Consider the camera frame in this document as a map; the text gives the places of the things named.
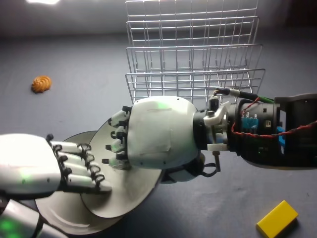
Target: metal wire rack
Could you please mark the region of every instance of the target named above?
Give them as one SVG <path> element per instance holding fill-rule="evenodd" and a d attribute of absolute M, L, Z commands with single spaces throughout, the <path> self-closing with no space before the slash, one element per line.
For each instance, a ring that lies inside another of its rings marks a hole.
<path fill-rule="evenodd" d="M 129 0 L 126 81 L 133 102 L 158 95 L 208 101 L 217 87 L 257 92 L 258 0 Z"/>

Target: brown cookie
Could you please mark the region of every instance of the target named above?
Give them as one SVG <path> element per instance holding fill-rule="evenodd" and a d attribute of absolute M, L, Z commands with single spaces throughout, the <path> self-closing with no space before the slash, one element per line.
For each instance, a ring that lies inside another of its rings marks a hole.
<path fill-rule="evenodd" d="M 35 93 L 43 93 L 49 90 L 52 85 L 52 81 L 48 76 L 38 76 L 33 80 L 32 91 Z"/>

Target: yellow rectangular object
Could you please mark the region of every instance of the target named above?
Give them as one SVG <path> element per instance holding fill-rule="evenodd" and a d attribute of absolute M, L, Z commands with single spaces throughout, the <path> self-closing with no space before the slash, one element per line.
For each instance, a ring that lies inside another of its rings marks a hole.
<path fill-rule="evenodd" d="M 298 213 L 286 201 L 282 201 L 257 223 L 257 229 L 264 237 L 274 238 L 297 216 Z"/>

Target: red wire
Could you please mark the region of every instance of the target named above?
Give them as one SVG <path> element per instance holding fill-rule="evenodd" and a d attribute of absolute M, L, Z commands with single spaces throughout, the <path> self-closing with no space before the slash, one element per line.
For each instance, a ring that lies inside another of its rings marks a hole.
<path fill-rule="evenodd" d="M 253 104 L 257 103 L 258 101 L 260 100 L 260 98 L 256 98 L 250 105 L 248 105 L 245 109 L 243 109 L 241 111 L 241 114 L 243 114 L 248 108 L 250 108 Z M 277 136 L 281 136 L 281 135 L 290 135 L 290 134 L 293 134 L 294 132 L 297 132 L 298 130 L 302 130 L 302 129 L 308 129 L 308 128 L 311 128 L 313 127 L 314 125 L 317 124 L 317 120 L 312 122 L 312 123 L 309 123 L 308 125 L 301 125 L 300 127 L 296 128 L 296 129 L 292 129 L 292 130 L 289 130 L 289 131 L 284 131 L 284 132 L 281 132 L 279 134 L 272 134 L 272 135 L 257 135 L 257 134 L 251 134 L 251 133 L 244 133 L 244 132 L 237 132 L 237 131 L 234 131 L 234 126 L 235 126 L 235 122 L 233 123 L 232 127 L 231 127 L 231 132 L 235 135 L 248 135 L 248 136 L 251 136 L 253 138 L 256 138 L 256 137 L 261 137 L 261 138 L 275 138 Z"/>

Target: wire basket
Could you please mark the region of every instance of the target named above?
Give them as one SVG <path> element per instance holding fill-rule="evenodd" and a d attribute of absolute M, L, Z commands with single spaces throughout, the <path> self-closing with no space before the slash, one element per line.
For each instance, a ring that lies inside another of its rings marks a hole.
<path fill-rule="evenodd" d="M 172 95 L 207 103 L 218 87 L 257 93 L 257 7 L 258 0 L 127 1 L 132 101 Z"/>

